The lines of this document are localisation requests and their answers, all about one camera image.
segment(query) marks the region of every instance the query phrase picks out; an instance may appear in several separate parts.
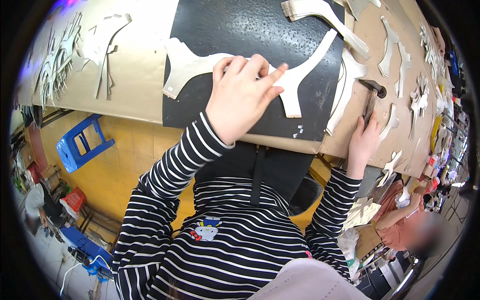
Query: black cutting mat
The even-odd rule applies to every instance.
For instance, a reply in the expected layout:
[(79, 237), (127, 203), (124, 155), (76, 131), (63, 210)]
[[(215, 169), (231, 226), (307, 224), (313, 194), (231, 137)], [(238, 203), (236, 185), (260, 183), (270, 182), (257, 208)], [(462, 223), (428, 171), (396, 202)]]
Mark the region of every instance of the black cutting mat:
[[(294, 68), (317, 49), (330, 26), (319, 17), (290, 22), (282, 0), (180, 0), (170, 37), (177, 37), (198, 56), (225, 52), (251, 57), (264, 56), (274, 67), (286, 62)], [(343, 22), (344, 8), (331, 3)], [(342, 60), (343, 38), (337, 35), (320, 63), (298, 88), (302, 118), (287, 118), (280, 97), (267, 108), (249, 133), (321, 141), (330, 117)], [(165, 65), (165, 82), (170, 62)], [(163, 95), (163, 125), (185, 128), (205, 109), (212, 92), (212, 74), (190, 79), (173, 100)]]

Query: tiled floor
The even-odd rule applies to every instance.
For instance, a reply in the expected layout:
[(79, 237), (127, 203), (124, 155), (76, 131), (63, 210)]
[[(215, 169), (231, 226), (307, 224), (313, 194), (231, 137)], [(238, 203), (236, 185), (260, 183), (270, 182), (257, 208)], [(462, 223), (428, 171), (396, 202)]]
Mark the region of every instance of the tiled floor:
[[(75, 111), (41, 129), (45, 156), (49, 164), (62, 168), (61, 177), (72, 188), (78, 186), (85, 193), (89, 206), (121, 221), (139, 176), (148, 171), (168, 148), (179, 141), (182, 130), (103, 116), (99, 119), (102, 132), (107, 140), (113, 138), (115, 144), (77, 171), (68, 174), (60, 161), (56, 144), (67, 131), (88, 115), (86, 112)], [(84, 133), (91, 147), (100, 143), (100, 138), (92, 126)], [(329, 170), (318, 159), (313, 161), (312, 167), (324, 179), (330, 178)], [(192, 186), (193, 182), (180, 195), (177, 219), (172, 223), (174, 230), (181, 227), (185, 217), (194, 214)], [(317, 205), (318, 201), (309, 211), (292, 220), (304, 230)]]

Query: metal hammer head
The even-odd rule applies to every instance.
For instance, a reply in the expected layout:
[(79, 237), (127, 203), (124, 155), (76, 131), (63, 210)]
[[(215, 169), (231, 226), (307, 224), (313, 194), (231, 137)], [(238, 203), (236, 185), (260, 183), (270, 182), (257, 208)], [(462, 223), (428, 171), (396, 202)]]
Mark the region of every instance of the metal hammer head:
[(376, 82), (375, 80), (358, 79), (358, 81), (369, 89), (377, 90), (377, 96), (380, 99), (383, 99), (387, 96), (387, 89), (384, 86), (379, 85), (378, 82)]

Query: work table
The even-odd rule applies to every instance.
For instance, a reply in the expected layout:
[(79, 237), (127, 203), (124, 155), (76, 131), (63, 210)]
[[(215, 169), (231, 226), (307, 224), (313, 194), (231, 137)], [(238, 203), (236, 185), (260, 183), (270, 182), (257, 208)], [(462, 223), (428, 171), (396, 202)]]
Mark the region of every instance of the work table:
[[(419, 177), (425, 165), (425, 157), (429, 152), (430, 135), (436, 116), (436, 98), (430, 77), (430, 65), (424, 62), (425, 52), (420, 46), (420, 22), (426, 25), (433, 43), (434, 35), (414, 0), (381, 1), (381, 8), (371, 4), (365, 8), (360, 13), (360, 22), (353, 23), (349, 9), (346, 9), (345, 15), (346, 26), (353, 27), (354, 34), (369, 47), (370, 58), (367, 61), (356, 52), (352, 52), (358, 63), (368, 66), (368, 74), (364, 79), (375, 80), (387, 89), (386, 98), (379, 99), (375, 105), (382, 126), (388, 122), (391, 103), (397, 104), (397, 117), (400, 125), (398, 128), (390, 130), (369, 164), (383, 168), (385, 163), (391, 160), (393, 151), (402, 150), (402, 157), (399, 159), (401, 163), (395, 168), (395, 171)], [(108, 55), (109, 73), (114, 83), (108, 99), (101, 100), (93, 97), (97, 66), (90, 61), (81, 72), (72, 71), (71, 74), (68, 74), (67, 89), (60, 95), (60, 100), (55, 101), (55, 106), (161, 124), (162, 83), (164, 82), (167, 57), (163, 41), (170, 38), (177, 4), (178, 1), (160, 2), (155, 0), (120, 3), (106, 0), (99, 1), (96, 5), (91, 2), (79, 2), (75, 4), (75, 7), (70, 8), (69, 12), (55, 14), (54, 18), (47, 20), (33, 44), (33, 53), (44, 51), (50, 28), (61, 32), (75, 12), (83, 14), (80, 30), (82, 38), (90, 28), (106, 16), (114, 13), (128, 13), (132, 18), (132, 22), (118, 31), (111, 42), (112, 45), (117, 45), (117, 51)], [(386, 17), (390, 27), (398, 34), (406, 52), (411, 56), (411, 69), (407, 69), (402, 99), (396, 97), (393, 89), (393, 85), (399, 77), (401, 62), (398, 46), (394, 45), (390, 60), (390, 77), (381, 76), (377, 66), (383, 58), (386, 37), (381, 16)], [(415, 91), (416, 79), (420, 73), (423, 73), (429, 81), (428, 107), (424, 117), (417, 119), (416, 136), (410, 140), (408, 136), (412, 116), (409, 93)], [(28, 95), (27, 90), (30, 88), (28, 80), (28, 77), (20, 80), (19, 103), (40, 105), (38, 93), (33, 95), (33, 98), (25, 96)], [(254, 135), (247, 135), (243, 140), (304, 153), (319, 151), (345, 158), (348, 155), (351, 134), (356, 127), (358, 116), (364, 113), (369, 92), (358, 81), (353, 84), (352, 96), (343, 118), (334, 135), (326, 134), (323, 142)], [(47, 106), (54, 106), (54, 104), (49, 100)], [(412, 155), (418, 138), (420, 138), (419, 146), (416, 153)], [(412, 158), (412, 168), (410, 172), (406, 172), (404, 168), (410, 162), (410, 158)]]

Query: striped shirt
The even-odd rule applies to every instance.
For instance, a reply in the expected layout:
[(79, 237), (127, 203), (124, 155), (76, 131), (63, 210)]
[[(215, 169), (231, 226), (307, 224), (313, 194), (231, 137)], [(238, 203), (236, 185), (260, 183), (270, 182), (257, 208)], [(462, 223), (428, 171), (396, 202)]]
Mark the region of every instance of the striped shirt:
[(200, 113), (180, 142), (140, 177), (112, 258), (122, 300), (246, 299), (297, 258), (323, 261), (349, 278), (336, 239), (361, 180), (337, 168), (305, 237), (274, 189), (262, 183), (260, 205), (253, 206), (252, 179), (221, 177), (194, 185), (195, 215), (171, 238), (180, 193), (202, 166), (233, 147)]

